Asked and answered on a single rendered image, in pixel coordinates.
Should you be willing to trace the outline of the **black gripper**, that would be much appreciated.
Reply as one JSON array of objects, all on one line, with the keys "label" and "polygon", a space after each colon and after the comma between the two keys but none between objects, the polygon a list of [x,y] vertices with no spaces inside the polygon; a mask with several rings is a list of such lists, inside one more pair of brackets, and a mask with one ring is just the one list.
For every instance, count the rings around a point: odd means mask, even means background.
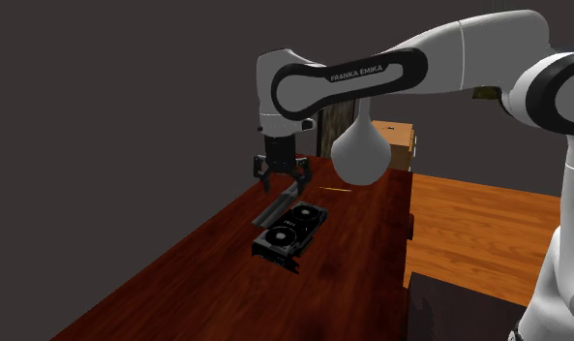
[{"label": "black gripper", "polygon": [[269,175],[271,171],[275,173],[291,172],[291,177],[297,183],[297,193],[302,194],[307,184],[311,181],[313,173],[310,166],[310,159],[307,157],[295,157],[295,136],[286,137],[264,137],[265,156],[256,155],[254,157],[253,174],[262,184],[263,191],[269,192]]}]

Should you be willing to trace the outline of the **dark grey flat bar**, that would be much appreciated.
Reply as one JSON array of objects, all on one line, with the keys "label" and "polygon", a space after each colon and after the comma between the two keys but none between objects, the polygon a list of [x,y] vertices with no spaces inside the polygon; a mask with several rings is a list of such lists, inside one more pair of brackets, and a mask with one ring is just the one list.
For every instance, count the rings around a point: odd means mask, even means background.
[{"label": "dark grey flat bar", "polygon": [[278,210],[278,208],[287,200],[297,197],[297,182],[293,182],[287,189],[285,189],[272,203],[270,203],[253,221],[257,227],[266,227],[265,222],[269,217]]}]

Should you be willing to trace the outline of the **black graphics card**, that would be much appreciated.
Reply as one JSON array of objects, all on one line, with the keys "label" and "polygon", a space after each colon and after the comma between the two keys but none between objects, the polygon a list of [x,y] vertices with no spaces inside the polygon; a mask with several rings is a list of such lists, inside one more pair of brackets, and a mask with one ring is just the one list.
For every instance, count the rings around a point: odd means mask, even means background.
[{"label": "black graphics card", "polygon": [[328,210],[300,201],[286,211],[252,244],[252,255],[298,274],[301,258],[324,223]]}]

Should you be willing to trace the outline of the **dark wooden panel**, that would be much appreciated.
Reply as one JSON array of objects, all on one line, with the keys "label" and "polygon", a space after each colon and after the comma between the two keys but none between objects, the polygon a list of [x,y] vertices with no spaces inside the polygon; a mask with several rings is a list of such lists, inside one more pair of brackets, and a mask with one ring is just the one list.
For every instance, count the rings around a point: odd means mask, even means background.
[{"label": "dark wooden panel", "polygon": [[357,101],[330,105],[317,114],[317,155],[329,158],[333,142],[354,122]]}]

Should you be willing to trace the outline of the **white round vase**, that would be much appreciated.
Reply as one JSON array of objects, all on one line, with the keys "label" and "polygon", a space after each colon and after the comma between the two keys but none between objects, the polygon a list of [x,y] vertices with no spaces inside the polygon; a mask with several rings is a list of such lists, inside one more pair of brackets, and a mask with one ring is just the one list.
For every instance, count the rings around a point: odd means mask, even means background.
[{"label": "white round vase", "polygon": [[367,186],[378,181],[391,161],[391,148],[370,118],[371,98],[358,103],[355,121],[332,144],[335,172],[347,184]]}]

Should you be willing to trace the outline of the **brown cardboard box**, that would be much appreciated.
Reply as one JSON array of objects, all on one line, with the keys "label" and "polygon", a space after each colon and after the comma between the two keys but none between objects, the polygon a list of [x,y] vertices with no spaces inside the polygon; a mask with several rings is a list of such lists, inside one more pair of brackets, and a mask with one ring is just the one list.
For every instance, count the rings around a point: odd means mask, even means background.
[{"label": "brown cardboard box", "polygon": [[390,144],[390,169],[410,171],[410,161],[415,155],[415,132],[409,123],[372,121],[381,136]]}]

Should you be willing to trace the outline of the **dark red wooden table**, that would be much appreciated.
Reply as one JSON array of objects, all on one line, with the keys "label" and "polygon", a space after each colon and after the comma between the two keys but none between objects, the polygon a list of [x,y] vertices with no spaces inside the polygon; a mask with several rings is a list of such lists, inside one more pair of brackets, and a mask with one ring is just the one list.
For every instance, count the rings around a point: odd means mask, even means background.
[{"label": "dark red wooden table", "polygon": [[298,274],[252,255],[254,219],[291,184],[274,174],[51,341],[399,341],[412,174],[360,187],[311,169],[302,198],[328,216]]}]

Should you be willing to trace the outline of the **dark robot stand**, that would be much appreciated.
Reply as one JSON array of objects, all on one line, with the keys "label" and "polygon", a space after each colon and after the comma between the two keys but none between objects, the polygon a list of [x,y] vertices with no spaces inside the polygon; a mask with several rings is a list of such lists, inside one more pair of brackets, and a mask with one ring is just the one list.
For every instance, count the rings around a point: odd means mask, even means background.
[{"label": "dark robot stand", "polygon": [[507,341],[522,305],[413,272],[403,341]]}]

